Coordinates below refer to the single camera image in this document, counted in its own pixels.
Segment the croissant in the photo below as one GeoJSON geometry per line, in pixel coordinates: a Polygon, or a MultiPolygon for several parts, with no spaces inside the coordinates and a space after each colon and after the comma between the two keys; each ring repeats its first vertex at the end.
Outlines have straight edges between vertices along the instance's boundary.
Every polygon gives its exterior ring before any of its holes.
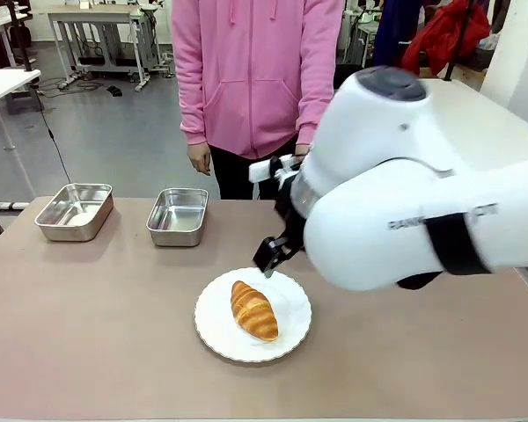
{"type": "Polygon", "coordinates": [[[278,338],[278,323],[272,305],[258,290],[236,281],[232,286],[231,309],[237,324],[260,340],[278,338]]]}

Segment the red jacket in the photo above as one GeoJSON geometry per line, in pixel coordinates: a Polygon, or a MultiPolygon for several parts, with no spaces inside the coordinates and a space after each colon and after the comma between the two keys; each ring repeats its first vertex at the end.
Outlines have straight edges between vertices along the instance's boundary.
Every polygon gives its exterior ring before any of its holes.
{"type": "MultiPolygon", "coordinates": [[[[401,66],[416,75],[420,73],[419,54],[425,50],[429,55],[430,69],[437,75],[450,61],[458,43],[462,21],[466,15],[468,0],[455,0],[436,12],[429,24],[414,37],[408,46],[401,66]]],[[[480,40],[489,36],[489,23],[481,6],[473,7],[460,56],[467,55],[480,40]]]]}

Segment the metal container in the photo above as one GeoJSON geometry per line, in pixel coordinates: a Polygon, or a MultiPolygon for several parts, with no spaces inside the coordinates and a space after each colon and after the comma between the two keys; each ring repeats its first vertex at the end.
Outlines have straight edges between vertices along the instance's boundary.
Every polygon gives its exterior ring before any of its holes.
{"type": "Polygon", "coordinates": [[[98,234],[114,208],[110,185],[66,185],[35,218],[45,237],[61,242],[87,242],[98,234]]]}
{"type": "Polygon", "coordinates": [[[196,246],[202,240],[209,194],[203,189],[165,189],[150,211],[147,229],[156,246],[196,246]]]}

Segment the hoodie drawstring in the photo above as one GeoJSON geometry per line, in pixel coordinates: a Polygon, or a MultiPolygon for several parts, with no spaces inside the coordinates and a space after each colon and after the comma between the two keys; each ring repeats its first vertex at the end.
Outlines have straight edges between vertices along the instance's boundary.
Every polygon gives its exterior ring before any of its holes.
{"type": "Polygon", "coordinates": [[[229,0],[229,22],[235,25],[235,0],[229,0]]]}
{"type": "Polygon", "coordinates": [[[270,15],[270,18],[272,20],[275,20],[275,13],[278,10],[278,0],[272,0],[274,3],[272,5],[272,14],[270,15]]]}

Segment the black pants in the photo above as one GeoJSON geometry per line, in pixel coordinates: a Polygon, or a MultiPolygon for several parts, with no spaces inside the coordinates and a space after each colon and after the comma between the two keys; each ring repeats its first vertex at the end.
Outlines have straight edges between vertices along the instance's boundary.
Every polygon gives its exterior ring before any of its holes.
{"type": "MultiPolygon", "coordinates": [[[[281,148],[268,156],[251,160],[237,156],[224,149],[209,146],[211,149],[211,160],[222,200],[251,200],[253,198],[254,185],[248,181],[248,167],[250,164],[267,160],[271,156],[285,156],[293,154],[296,149],[297,137],[286,142],[281,148]]],[[[261,200],[275,200],[278,194],[278,184],[270,179],[258,184],[261,200]]]]}

